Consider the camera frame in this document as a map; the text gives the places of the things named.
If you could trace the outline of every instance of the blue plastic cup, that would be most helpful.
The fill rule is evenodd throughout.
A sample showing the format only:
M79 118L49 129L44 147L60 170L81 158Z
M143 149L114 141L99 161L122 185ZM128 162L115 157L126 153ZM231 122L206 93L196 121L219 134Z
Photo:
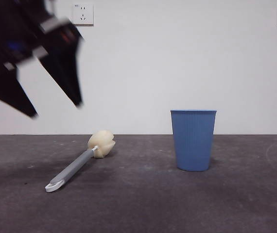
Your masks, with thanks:
M208 169L216 110L171 110L176 163L185 171Z

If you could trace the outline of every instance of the ribbed bin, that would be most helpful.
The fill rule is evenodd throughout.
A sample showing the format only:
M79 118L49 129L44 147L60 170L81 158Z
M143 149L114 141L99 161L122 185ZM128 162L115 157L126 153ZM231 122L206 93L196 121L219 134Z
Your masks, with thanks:
M215 115L215 110L171 110L176 162L179 169L208 169Z

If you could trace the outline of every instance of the white wall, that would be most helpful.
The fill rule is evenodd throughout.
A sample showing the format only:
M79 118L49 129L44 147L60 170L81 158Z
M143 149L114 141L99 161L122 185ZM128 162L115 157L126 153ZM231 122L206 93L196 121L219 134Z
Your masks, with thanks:
M0 134L172 133L170 109L217 109L215 133L277 133L277 0L94 3L95 27L79 28L84 107L34 60L20 81L40 116L0 102Z

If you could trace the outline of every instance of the gray floor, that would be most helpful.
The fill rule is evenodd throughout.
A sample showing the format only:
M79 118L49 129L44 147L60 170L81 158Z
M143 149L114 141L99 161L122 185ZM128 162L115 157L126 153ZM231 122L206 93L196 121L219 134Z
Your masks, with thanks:
M170 135L117 135L64 188L89 136L0 136L0 233L277 233L277 135L217 135L210 169L175 167Z

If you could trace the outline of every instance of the wall socket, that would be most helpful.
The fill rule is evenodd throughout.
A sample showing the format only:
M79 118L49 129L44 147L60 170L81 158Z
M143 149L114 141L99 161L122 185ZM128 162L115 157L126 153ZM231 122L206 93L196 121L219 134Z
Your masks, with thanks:
M74 3L72 6L72 22L76 25L94 25L93 3Z

